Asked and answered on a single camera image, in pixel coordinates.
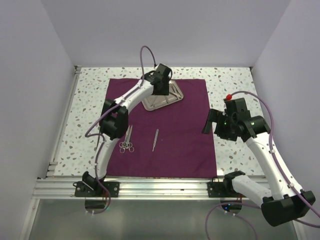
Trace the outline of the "stainless steel instrument tray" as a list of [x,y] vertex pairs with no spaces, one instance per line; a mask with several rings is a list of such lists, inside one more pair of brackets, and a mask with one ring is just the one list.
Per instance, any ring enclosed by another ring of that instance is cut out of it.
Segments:
[[160,108],[164,108],[166,106],[169,106],[171,104],[174,104],[174,103],[177,103],[177,102],[183,100],[183,98],[177,99],[175,96],[170,94],[170,85],[172,85],[172,84],[174,84],[176,86],[177,90],[181,93],[181,95],[183,95],[183,98],[184,98],[184,94],[183,94],[181,88],[178,86],[177,81],[170,80],[169,81],[169,95],[167,95],[167,96],[151,95],[142,101],[143,107],[147,111],[150,112],[150,111],[155,111]]

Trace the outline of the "steel hemostat forceps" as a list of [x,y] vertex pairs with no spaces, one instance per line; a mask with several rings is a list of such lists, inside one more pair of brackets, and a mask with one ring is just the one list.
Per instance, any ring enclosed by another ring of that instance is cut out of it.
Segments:
[[121,154],[124,154],[126,151],[128,151],[129,153],[133,153],[135,150],[131,142],[132,130],[133,130],[133,126],[130,125],[127,129],[124,141],[119,143],[119,147],[120,147],[119,152]]

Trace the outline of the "steel scalpel handle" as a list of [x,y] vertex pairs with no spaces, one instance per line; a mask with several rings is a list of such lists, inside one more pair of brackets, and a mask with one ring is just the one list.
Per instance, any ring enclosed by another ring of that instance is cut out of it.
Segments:
[[156,131],[155,131],[155,136],[154,136],[154,140],[153,140],[152,152],[155,151],[158,135],[159,135],[159,129],[157,128]]

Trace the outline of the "steel tweezers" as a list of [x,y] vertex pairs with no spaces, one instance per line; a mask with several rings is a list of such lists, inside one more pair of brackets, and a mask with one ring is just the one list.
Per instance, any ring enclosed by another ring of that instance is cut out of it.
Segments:
[[177,90],[176,86],[174,84],[170,85],[169,93],[173,96],[175,96],[177,99],[182,99],[183,95]]

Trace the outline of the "steel surgical scissors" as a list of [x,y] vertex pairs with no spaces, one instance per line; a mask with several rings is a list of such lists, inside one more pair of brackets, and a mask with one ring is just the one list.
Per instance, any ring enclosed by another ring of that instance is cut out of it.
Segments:
[[125,134],[125,138],[124,141],[119,143],[119,147],[122,151],[124,151],[125,149],[131,149],[133,147],[133,144],[130,142],[131,139],[131,134],[132,134],[132,128],[133,126],[130,125],[127,129],[127,132]]

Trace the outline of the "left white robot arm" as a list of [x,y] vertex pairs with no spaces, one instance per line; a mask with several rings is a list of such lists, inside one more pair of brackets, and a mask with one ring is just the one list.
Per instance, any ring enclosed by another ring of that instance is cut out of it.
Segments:
[[84,190],[92,197],[110,196],[102,181],[107,174],[108,163],[116,144],[128,130],[129,114],[149,96],[167,96],[172,75],[171,68],[160,63],[154,70],[144,73],[122,96],[104,101],[100,118],[85,133],[87,138],[98,136],[100,139],[94,163],[82,175],[81,181]]

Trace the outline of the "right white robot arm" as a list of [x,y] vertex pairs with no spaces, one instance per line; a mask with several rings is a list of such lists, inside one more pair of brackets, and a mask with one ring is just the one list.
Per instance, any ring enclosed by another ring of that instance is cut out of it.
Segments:
[[211,197],[213,191],[228,197],[241,194],[261,209],[265,220],[273,227],[304,217],[316,197],[312,191],[304,190],[289,171],[264,117],[252,116],[244,98],[225,99],[224,103],[223,111],[209,110],[202,133],[211,132],[215,123],[213,133],[219,138],[234,142],[241,138],[257,159],[269,188],[238,170],[226,174],[222,182],[208,182],[208,196]]

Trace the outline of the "purple surgical cloth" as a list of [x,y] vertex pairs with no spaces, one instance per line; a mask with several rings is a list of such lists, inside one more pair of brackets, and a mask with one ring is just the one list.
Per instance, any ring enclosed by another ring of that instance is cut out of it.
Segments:
[[[134,152],[116,146],[109,176],[155,178],[212,178],[217,175],[213,134],[203,134],[210,110],[203,79],[176,80],[184,98],[154,111],[139,103],[129,114]],[[156,129],[159,129],[152,152]]]

